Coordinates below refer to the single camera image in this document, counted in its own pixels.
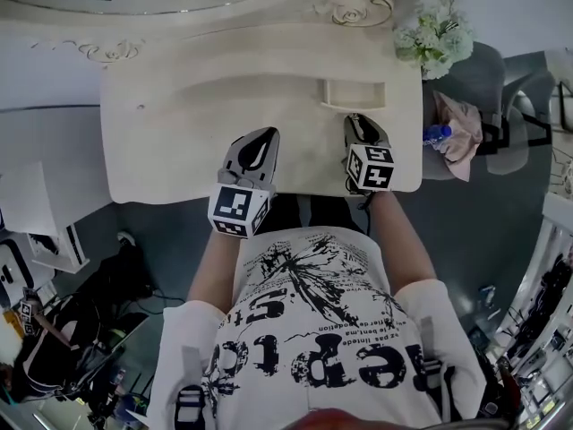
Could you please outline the cream ornate dressing table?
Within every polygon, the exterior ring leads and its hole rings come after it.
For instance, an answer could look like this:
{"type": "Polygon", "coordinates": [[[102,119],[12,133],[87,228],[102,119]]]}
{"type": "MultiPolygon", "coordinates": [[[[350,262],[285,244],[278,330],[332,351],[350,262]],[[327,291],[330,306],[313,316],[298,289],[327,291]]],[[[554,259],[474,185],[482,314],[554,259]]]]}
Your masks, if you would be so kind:
{"type": "Polygon", "coordinates": [[[390,189],[422,182],[422,82],[395,53],[405,0],[252,0],[147,15],[111,0],[0,0],[0,32],[71,46],[102,65],[100,119],[115,202],[167,204],[210,193],[231,142],[280,133],[281,192],[345,195],[343,120],[369,117],[389,138],[390,189]],[[384,82],[386,107],[326,107],[323,82],[384,82]]]}

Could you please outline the person's white printed shirt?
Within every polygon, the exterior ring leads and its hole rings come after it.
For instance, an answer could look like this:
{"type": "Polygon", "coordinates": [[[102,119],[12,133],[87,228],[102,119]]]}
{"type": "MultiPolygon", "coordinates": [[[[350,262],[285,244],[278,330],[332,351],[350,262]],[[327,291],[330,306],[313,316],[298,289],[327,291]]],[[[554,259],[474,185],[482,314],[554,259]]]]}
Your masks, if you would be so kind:
{"type": "Polygon", "coordinates": [[[353,230],[268,233],[242,244],[229,312],[202,301],[164,312],[150,429],[175,430],[186,386],[210,430],[281,430],[333,408],[438,425],[428,360],[452,371],[452,407],[474,418],[486,381],[441,281],[392,293],[380,248],[353,230]]]}

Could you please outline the grey padded chair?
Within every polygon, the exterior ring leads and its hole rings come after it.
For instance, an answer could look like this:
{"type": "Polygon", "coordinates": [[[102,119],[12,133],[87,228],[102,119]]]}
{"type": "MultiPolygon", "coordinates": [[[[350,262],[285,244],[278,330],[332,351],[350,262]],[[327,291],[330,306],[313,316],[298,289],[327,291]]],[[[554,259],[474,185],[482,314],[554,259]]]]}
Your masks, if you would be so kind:
{"type": "Polygon", "coordinates": [[[552,145],[550,101],[556,86],[545,68],[507,82],[510,61],[498,50],[475,42],[472,55],[452,66],[438,80],[423,83],[423,124],[438,122],[434,94],[478,110],[483,141],[476,154],[484,156],[488,171],[504,176],[520,170],[529,150],[552,145]]]}

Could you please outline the white cardboard box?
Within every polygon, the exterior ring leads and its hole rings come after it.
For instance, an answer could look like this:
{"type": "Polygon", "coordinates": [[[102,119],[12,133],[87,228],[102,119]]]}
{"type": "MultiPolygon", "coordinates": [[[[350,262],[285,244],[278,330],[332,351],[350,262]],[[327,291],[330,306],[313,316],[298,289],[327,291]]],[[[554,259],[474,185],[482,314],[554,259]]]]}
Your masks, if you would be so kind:
{"type": "Polygon", "coordinates": [[[75,274],[90,262],[75,223],[94,209],[42,162],[0,176],[0,211],[8,230],[27,236],[34,263],[75,274]]]}

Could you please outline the person's black trousers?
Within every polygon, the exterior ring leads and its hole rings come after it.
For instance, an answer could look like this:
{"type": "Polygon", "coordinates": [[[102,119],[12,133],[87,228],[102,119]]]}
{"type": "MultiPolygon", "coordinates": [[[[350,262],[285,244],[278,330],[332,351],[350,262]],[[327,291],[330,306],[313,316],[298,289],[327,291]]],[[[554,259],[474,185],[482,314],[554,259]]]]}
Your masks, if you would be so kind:
{"type": "MultiPolygon", "coordinates": [[[[297,195],[280,193],[272,200],[269,213],[261,223],[259,232],[275,232],[302,226],[297,195]]],[[[367,230],[354,222],[350,207],[342,197],[311,195],[309,226],[347,228],[367,235],[367,230]]]]}

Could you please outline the black backpack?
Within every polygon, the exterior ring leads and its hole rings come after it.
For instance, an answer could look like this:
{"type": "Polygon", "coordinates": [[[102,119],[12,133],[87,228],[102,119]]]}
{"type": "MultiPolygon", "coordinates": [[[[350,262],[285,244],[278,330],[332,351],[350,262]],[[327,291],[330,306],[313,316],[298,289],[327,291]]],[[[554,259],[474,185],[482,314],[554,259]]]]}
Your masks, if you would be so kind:
{"type": "Polygon", "coordinates": [[[0,386],[2,400],[20,403],[62,391],[73,379],[86,347],[112,327],[121,307],[152,292],[142,250],[122,239],[116,255],[103,260],[76,291],[42,314],[51,328],[24,338],[11,377],[0,386]]]}

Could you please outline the person's left forearm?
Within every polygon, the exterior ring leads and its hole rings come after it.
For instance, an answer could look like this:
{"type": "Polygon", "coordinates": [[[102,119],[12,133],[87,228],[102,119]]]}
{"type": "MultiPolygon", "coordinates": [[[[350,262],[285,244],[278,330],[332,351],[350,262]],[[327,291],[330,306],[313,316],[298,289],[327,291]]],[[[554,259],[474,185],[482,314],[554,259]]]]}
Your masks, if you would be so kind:
{"type": "Polygon", "coordinates": [[[233,306],[235,267],[241,239],[212,231],[188,291],[188,301],[202,301],[223,313],[233,306]]]}

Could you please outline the white flowers in vase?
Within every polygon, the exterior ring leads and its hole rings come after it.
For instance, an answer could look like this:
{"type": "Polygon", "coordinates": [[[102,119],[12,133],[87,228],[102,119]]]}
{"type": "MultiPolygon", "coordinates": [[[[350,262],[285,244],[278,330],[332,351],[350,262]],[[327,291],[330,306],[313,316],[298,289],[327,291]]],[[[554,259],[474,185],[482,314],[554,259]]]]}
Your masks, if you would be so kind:
{"type": "Polygon", "coordinates": [[[425,81],[444,77],[474,51],[473,29],[455,0],[417,0],[393,37],[398,59],[418,66],[425,81]]]}

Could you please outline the blue-capped plastic water bottle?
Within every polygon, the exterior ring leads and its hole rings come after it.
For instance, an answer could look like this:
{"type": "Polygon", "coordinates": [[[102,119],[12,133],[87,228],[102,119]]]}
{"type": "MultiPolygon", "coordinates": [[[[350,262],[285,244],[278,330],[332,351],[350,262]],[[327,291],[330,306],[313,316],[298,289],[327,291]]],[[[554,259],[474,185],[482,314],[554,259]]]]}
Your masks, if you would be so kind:
{"type": "Polygon", "coordinates": [[[423,146],[434,146],[452,135],[449,125],[430,125],[423,129],[423,146]]]}

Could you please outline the pink crumpled cloth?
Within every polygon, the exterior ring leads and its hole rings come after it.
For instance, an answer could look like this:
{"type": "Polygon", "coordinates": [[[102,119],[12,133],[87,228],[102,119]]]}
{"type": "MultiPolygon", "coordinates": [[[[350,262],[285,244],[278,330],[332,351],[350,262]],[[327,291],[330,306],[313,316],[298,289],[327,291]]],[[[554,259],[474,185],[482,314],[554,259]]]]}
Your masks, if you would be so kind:
{"type": "Polygon", "coordinates": [[[457,179],[468,182],[471,161],[483,141],[482,119],[479,109],[465,101],[456,101],[442,92],[433,93],[438,121],[447,125],[451,135],[433,144],[442,155],[449,172],[457,179]]]}

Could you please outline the person's right forearm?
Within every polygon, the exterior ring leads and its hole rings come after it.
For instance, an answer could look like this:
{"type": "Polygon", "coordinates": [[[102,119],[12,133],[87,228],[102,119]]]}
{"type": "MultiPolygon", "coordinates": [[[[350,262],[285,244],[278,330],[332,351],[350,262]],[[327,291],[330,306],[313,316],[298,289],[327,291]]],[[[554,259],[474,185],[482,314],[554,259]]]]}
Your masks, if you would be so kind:
{"type": "Polygon", "coordinates": [[[392,192],[377,192],[370,203],[376,242],[391,291],[437,275],[420,237],[392,192]]]}

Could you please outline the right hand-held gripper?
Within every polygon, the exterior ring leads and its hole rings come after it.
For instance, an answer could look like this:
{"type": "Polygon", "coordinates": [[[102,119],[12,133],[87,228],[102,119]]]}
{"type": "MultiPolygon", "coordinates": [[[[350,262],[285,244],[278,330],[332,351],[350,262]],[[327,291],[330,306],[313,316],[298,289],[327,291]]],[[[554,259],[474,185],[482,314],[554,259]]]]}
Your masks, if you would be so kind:
{"type": "Polygon", "coordinates": [[[388,191],[395,160],[385,131],[367,116],[352,113],[344,120],[346,189],[351,194],[388,191]]]}

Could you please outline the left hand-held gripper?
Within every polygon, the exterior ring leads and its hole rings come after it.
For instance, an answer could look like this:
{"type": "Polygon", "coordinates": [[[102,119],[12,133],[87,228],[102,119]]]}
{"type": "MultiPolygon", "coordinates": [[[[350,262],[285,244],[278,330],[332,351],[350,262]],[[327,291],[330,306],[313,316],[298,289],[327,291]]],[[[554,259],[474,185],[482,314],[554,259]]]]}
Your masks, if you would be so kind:
{"type": "Polygon", "coordinates": [[[218,233],[253,237],[275,195],[280,134],[265,127],[235,140],[229,147],[211,192],[208,219],[218,233]]]}

